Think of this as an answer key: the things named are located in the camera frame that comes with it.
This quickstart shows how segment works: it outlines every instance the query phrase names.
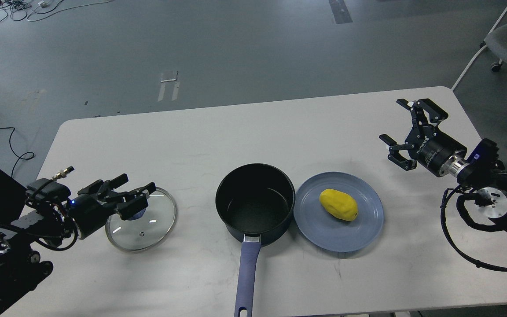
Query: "floor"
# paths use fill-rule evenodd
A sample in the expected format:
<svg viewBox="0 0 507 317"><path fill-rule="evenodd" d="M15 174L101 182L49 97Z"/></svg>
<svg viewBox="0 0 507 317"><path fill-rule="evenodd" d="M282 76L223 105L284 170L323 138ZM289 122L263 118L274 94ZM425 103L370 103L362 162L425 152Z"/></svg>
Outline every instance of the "floor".
<svg viewBox="0 0 507 317"><path fill-rule="evenodd" d="M507 305L413 311L411 317L507 317Z"/></svg>
<svg viewBox="0 0 507 317"><path fill-rule="evenodd" d="M345 3L352 22L344 24L325 0L115 0L40 22L2 22L0 126L16 127L18 154L36 153L14 177L23 184L37 177L70 119L451 87L507 0ZM482 54L455 94L507 165L507 66L493 73L495 60ZM167 83L161 92L168 70L178 71L178 87ZM10 173L8 133L0 130L0 168Z"/></svg>

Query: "blue plate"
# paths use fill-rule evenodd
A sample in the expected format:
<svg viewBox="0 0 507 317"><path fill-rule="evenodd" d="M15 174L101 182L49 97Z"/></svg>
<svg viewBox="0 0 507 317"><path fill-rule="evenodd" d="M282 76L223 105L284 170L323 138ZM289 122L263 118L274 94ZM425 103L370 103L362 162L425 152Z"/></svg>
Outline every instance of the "blue plate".
<svg viewBox="0 0 507 317"><path fill-rule="evenodd" d="M322 207L320 193L327 188L356 200L359 215L354 221L337 219ZM374 189L350 174L330 171L314 175L296 194L294 220L298 228L312 243L329 251L351 252L368 246L381 232L384 218Z"/></svg>

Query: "saucepan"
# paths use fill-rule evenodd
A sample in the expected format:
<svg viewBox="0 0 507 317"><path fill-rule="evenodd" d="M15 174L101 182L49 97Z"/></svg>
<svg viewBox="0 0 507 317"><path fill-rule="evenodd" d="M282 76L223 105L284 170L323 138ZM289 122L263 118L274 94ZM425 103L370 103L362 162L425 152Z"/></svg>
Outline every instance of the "saucepan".
<svg viewBox="0 0 507 317"><path fill-rule="evenodd" d="M234 238L242 242L234 317L252 316L254 281L260 249L279 239L293 219L294 186L279 169L248 164L231 171L217 190L217 211Z"/></svg>

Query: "table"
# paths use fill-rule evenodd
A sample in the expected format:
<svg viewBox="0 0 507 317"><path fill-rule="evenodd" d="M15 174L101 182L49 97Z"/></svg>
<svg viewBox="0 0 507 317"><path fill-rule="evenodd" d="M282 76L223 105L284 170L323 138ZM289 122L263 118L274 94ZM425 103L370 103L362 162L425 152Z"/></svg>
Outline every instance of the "table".
<svg viewBox="0 0 507 317"><path fill-rule="evenodd" d="M284 100L65 122L40 177L76 168L61 182L76 191L95 179L129 175L149 181L179 206L173 232L143 253L118 251L104 229L65 252L41 250L54 272L6 316L229 316L240 243L215 209L215 193L232 169L263 162L282 169L295 188L314 174L343 171L382 199L385 223L372 245L334 253L312 245L293 223L263 247L257 262L257 317L409 311L507 303L507 273L477 269L449 246L439 224L451 176L387 160L388 133L403 141L410 114L396 99L431 98L449 113L441 129L472 149L480 141L448 88L417 88ZM507 265L507 235L463 224L451 203L448 226L473 257Z"/></svg>

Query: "blue handle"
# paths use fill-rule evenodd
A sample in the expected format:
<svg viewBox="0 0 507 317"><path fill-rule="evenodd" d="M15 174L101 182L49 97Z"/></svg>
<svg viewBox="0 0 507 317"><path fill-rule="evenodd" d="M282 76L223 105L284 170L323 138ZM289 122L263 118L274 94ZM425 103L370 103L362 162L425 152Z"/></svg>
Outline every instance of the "blue handle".
<svg viewBox="0 0 507 317"><path fill-rule="evenodd" d="M252 317L252 307L254 306L255 265L260 249L261 243L259 241L245 241L242 243L234 317L239 317L242 310L247 311L247 317Z"/></svg>

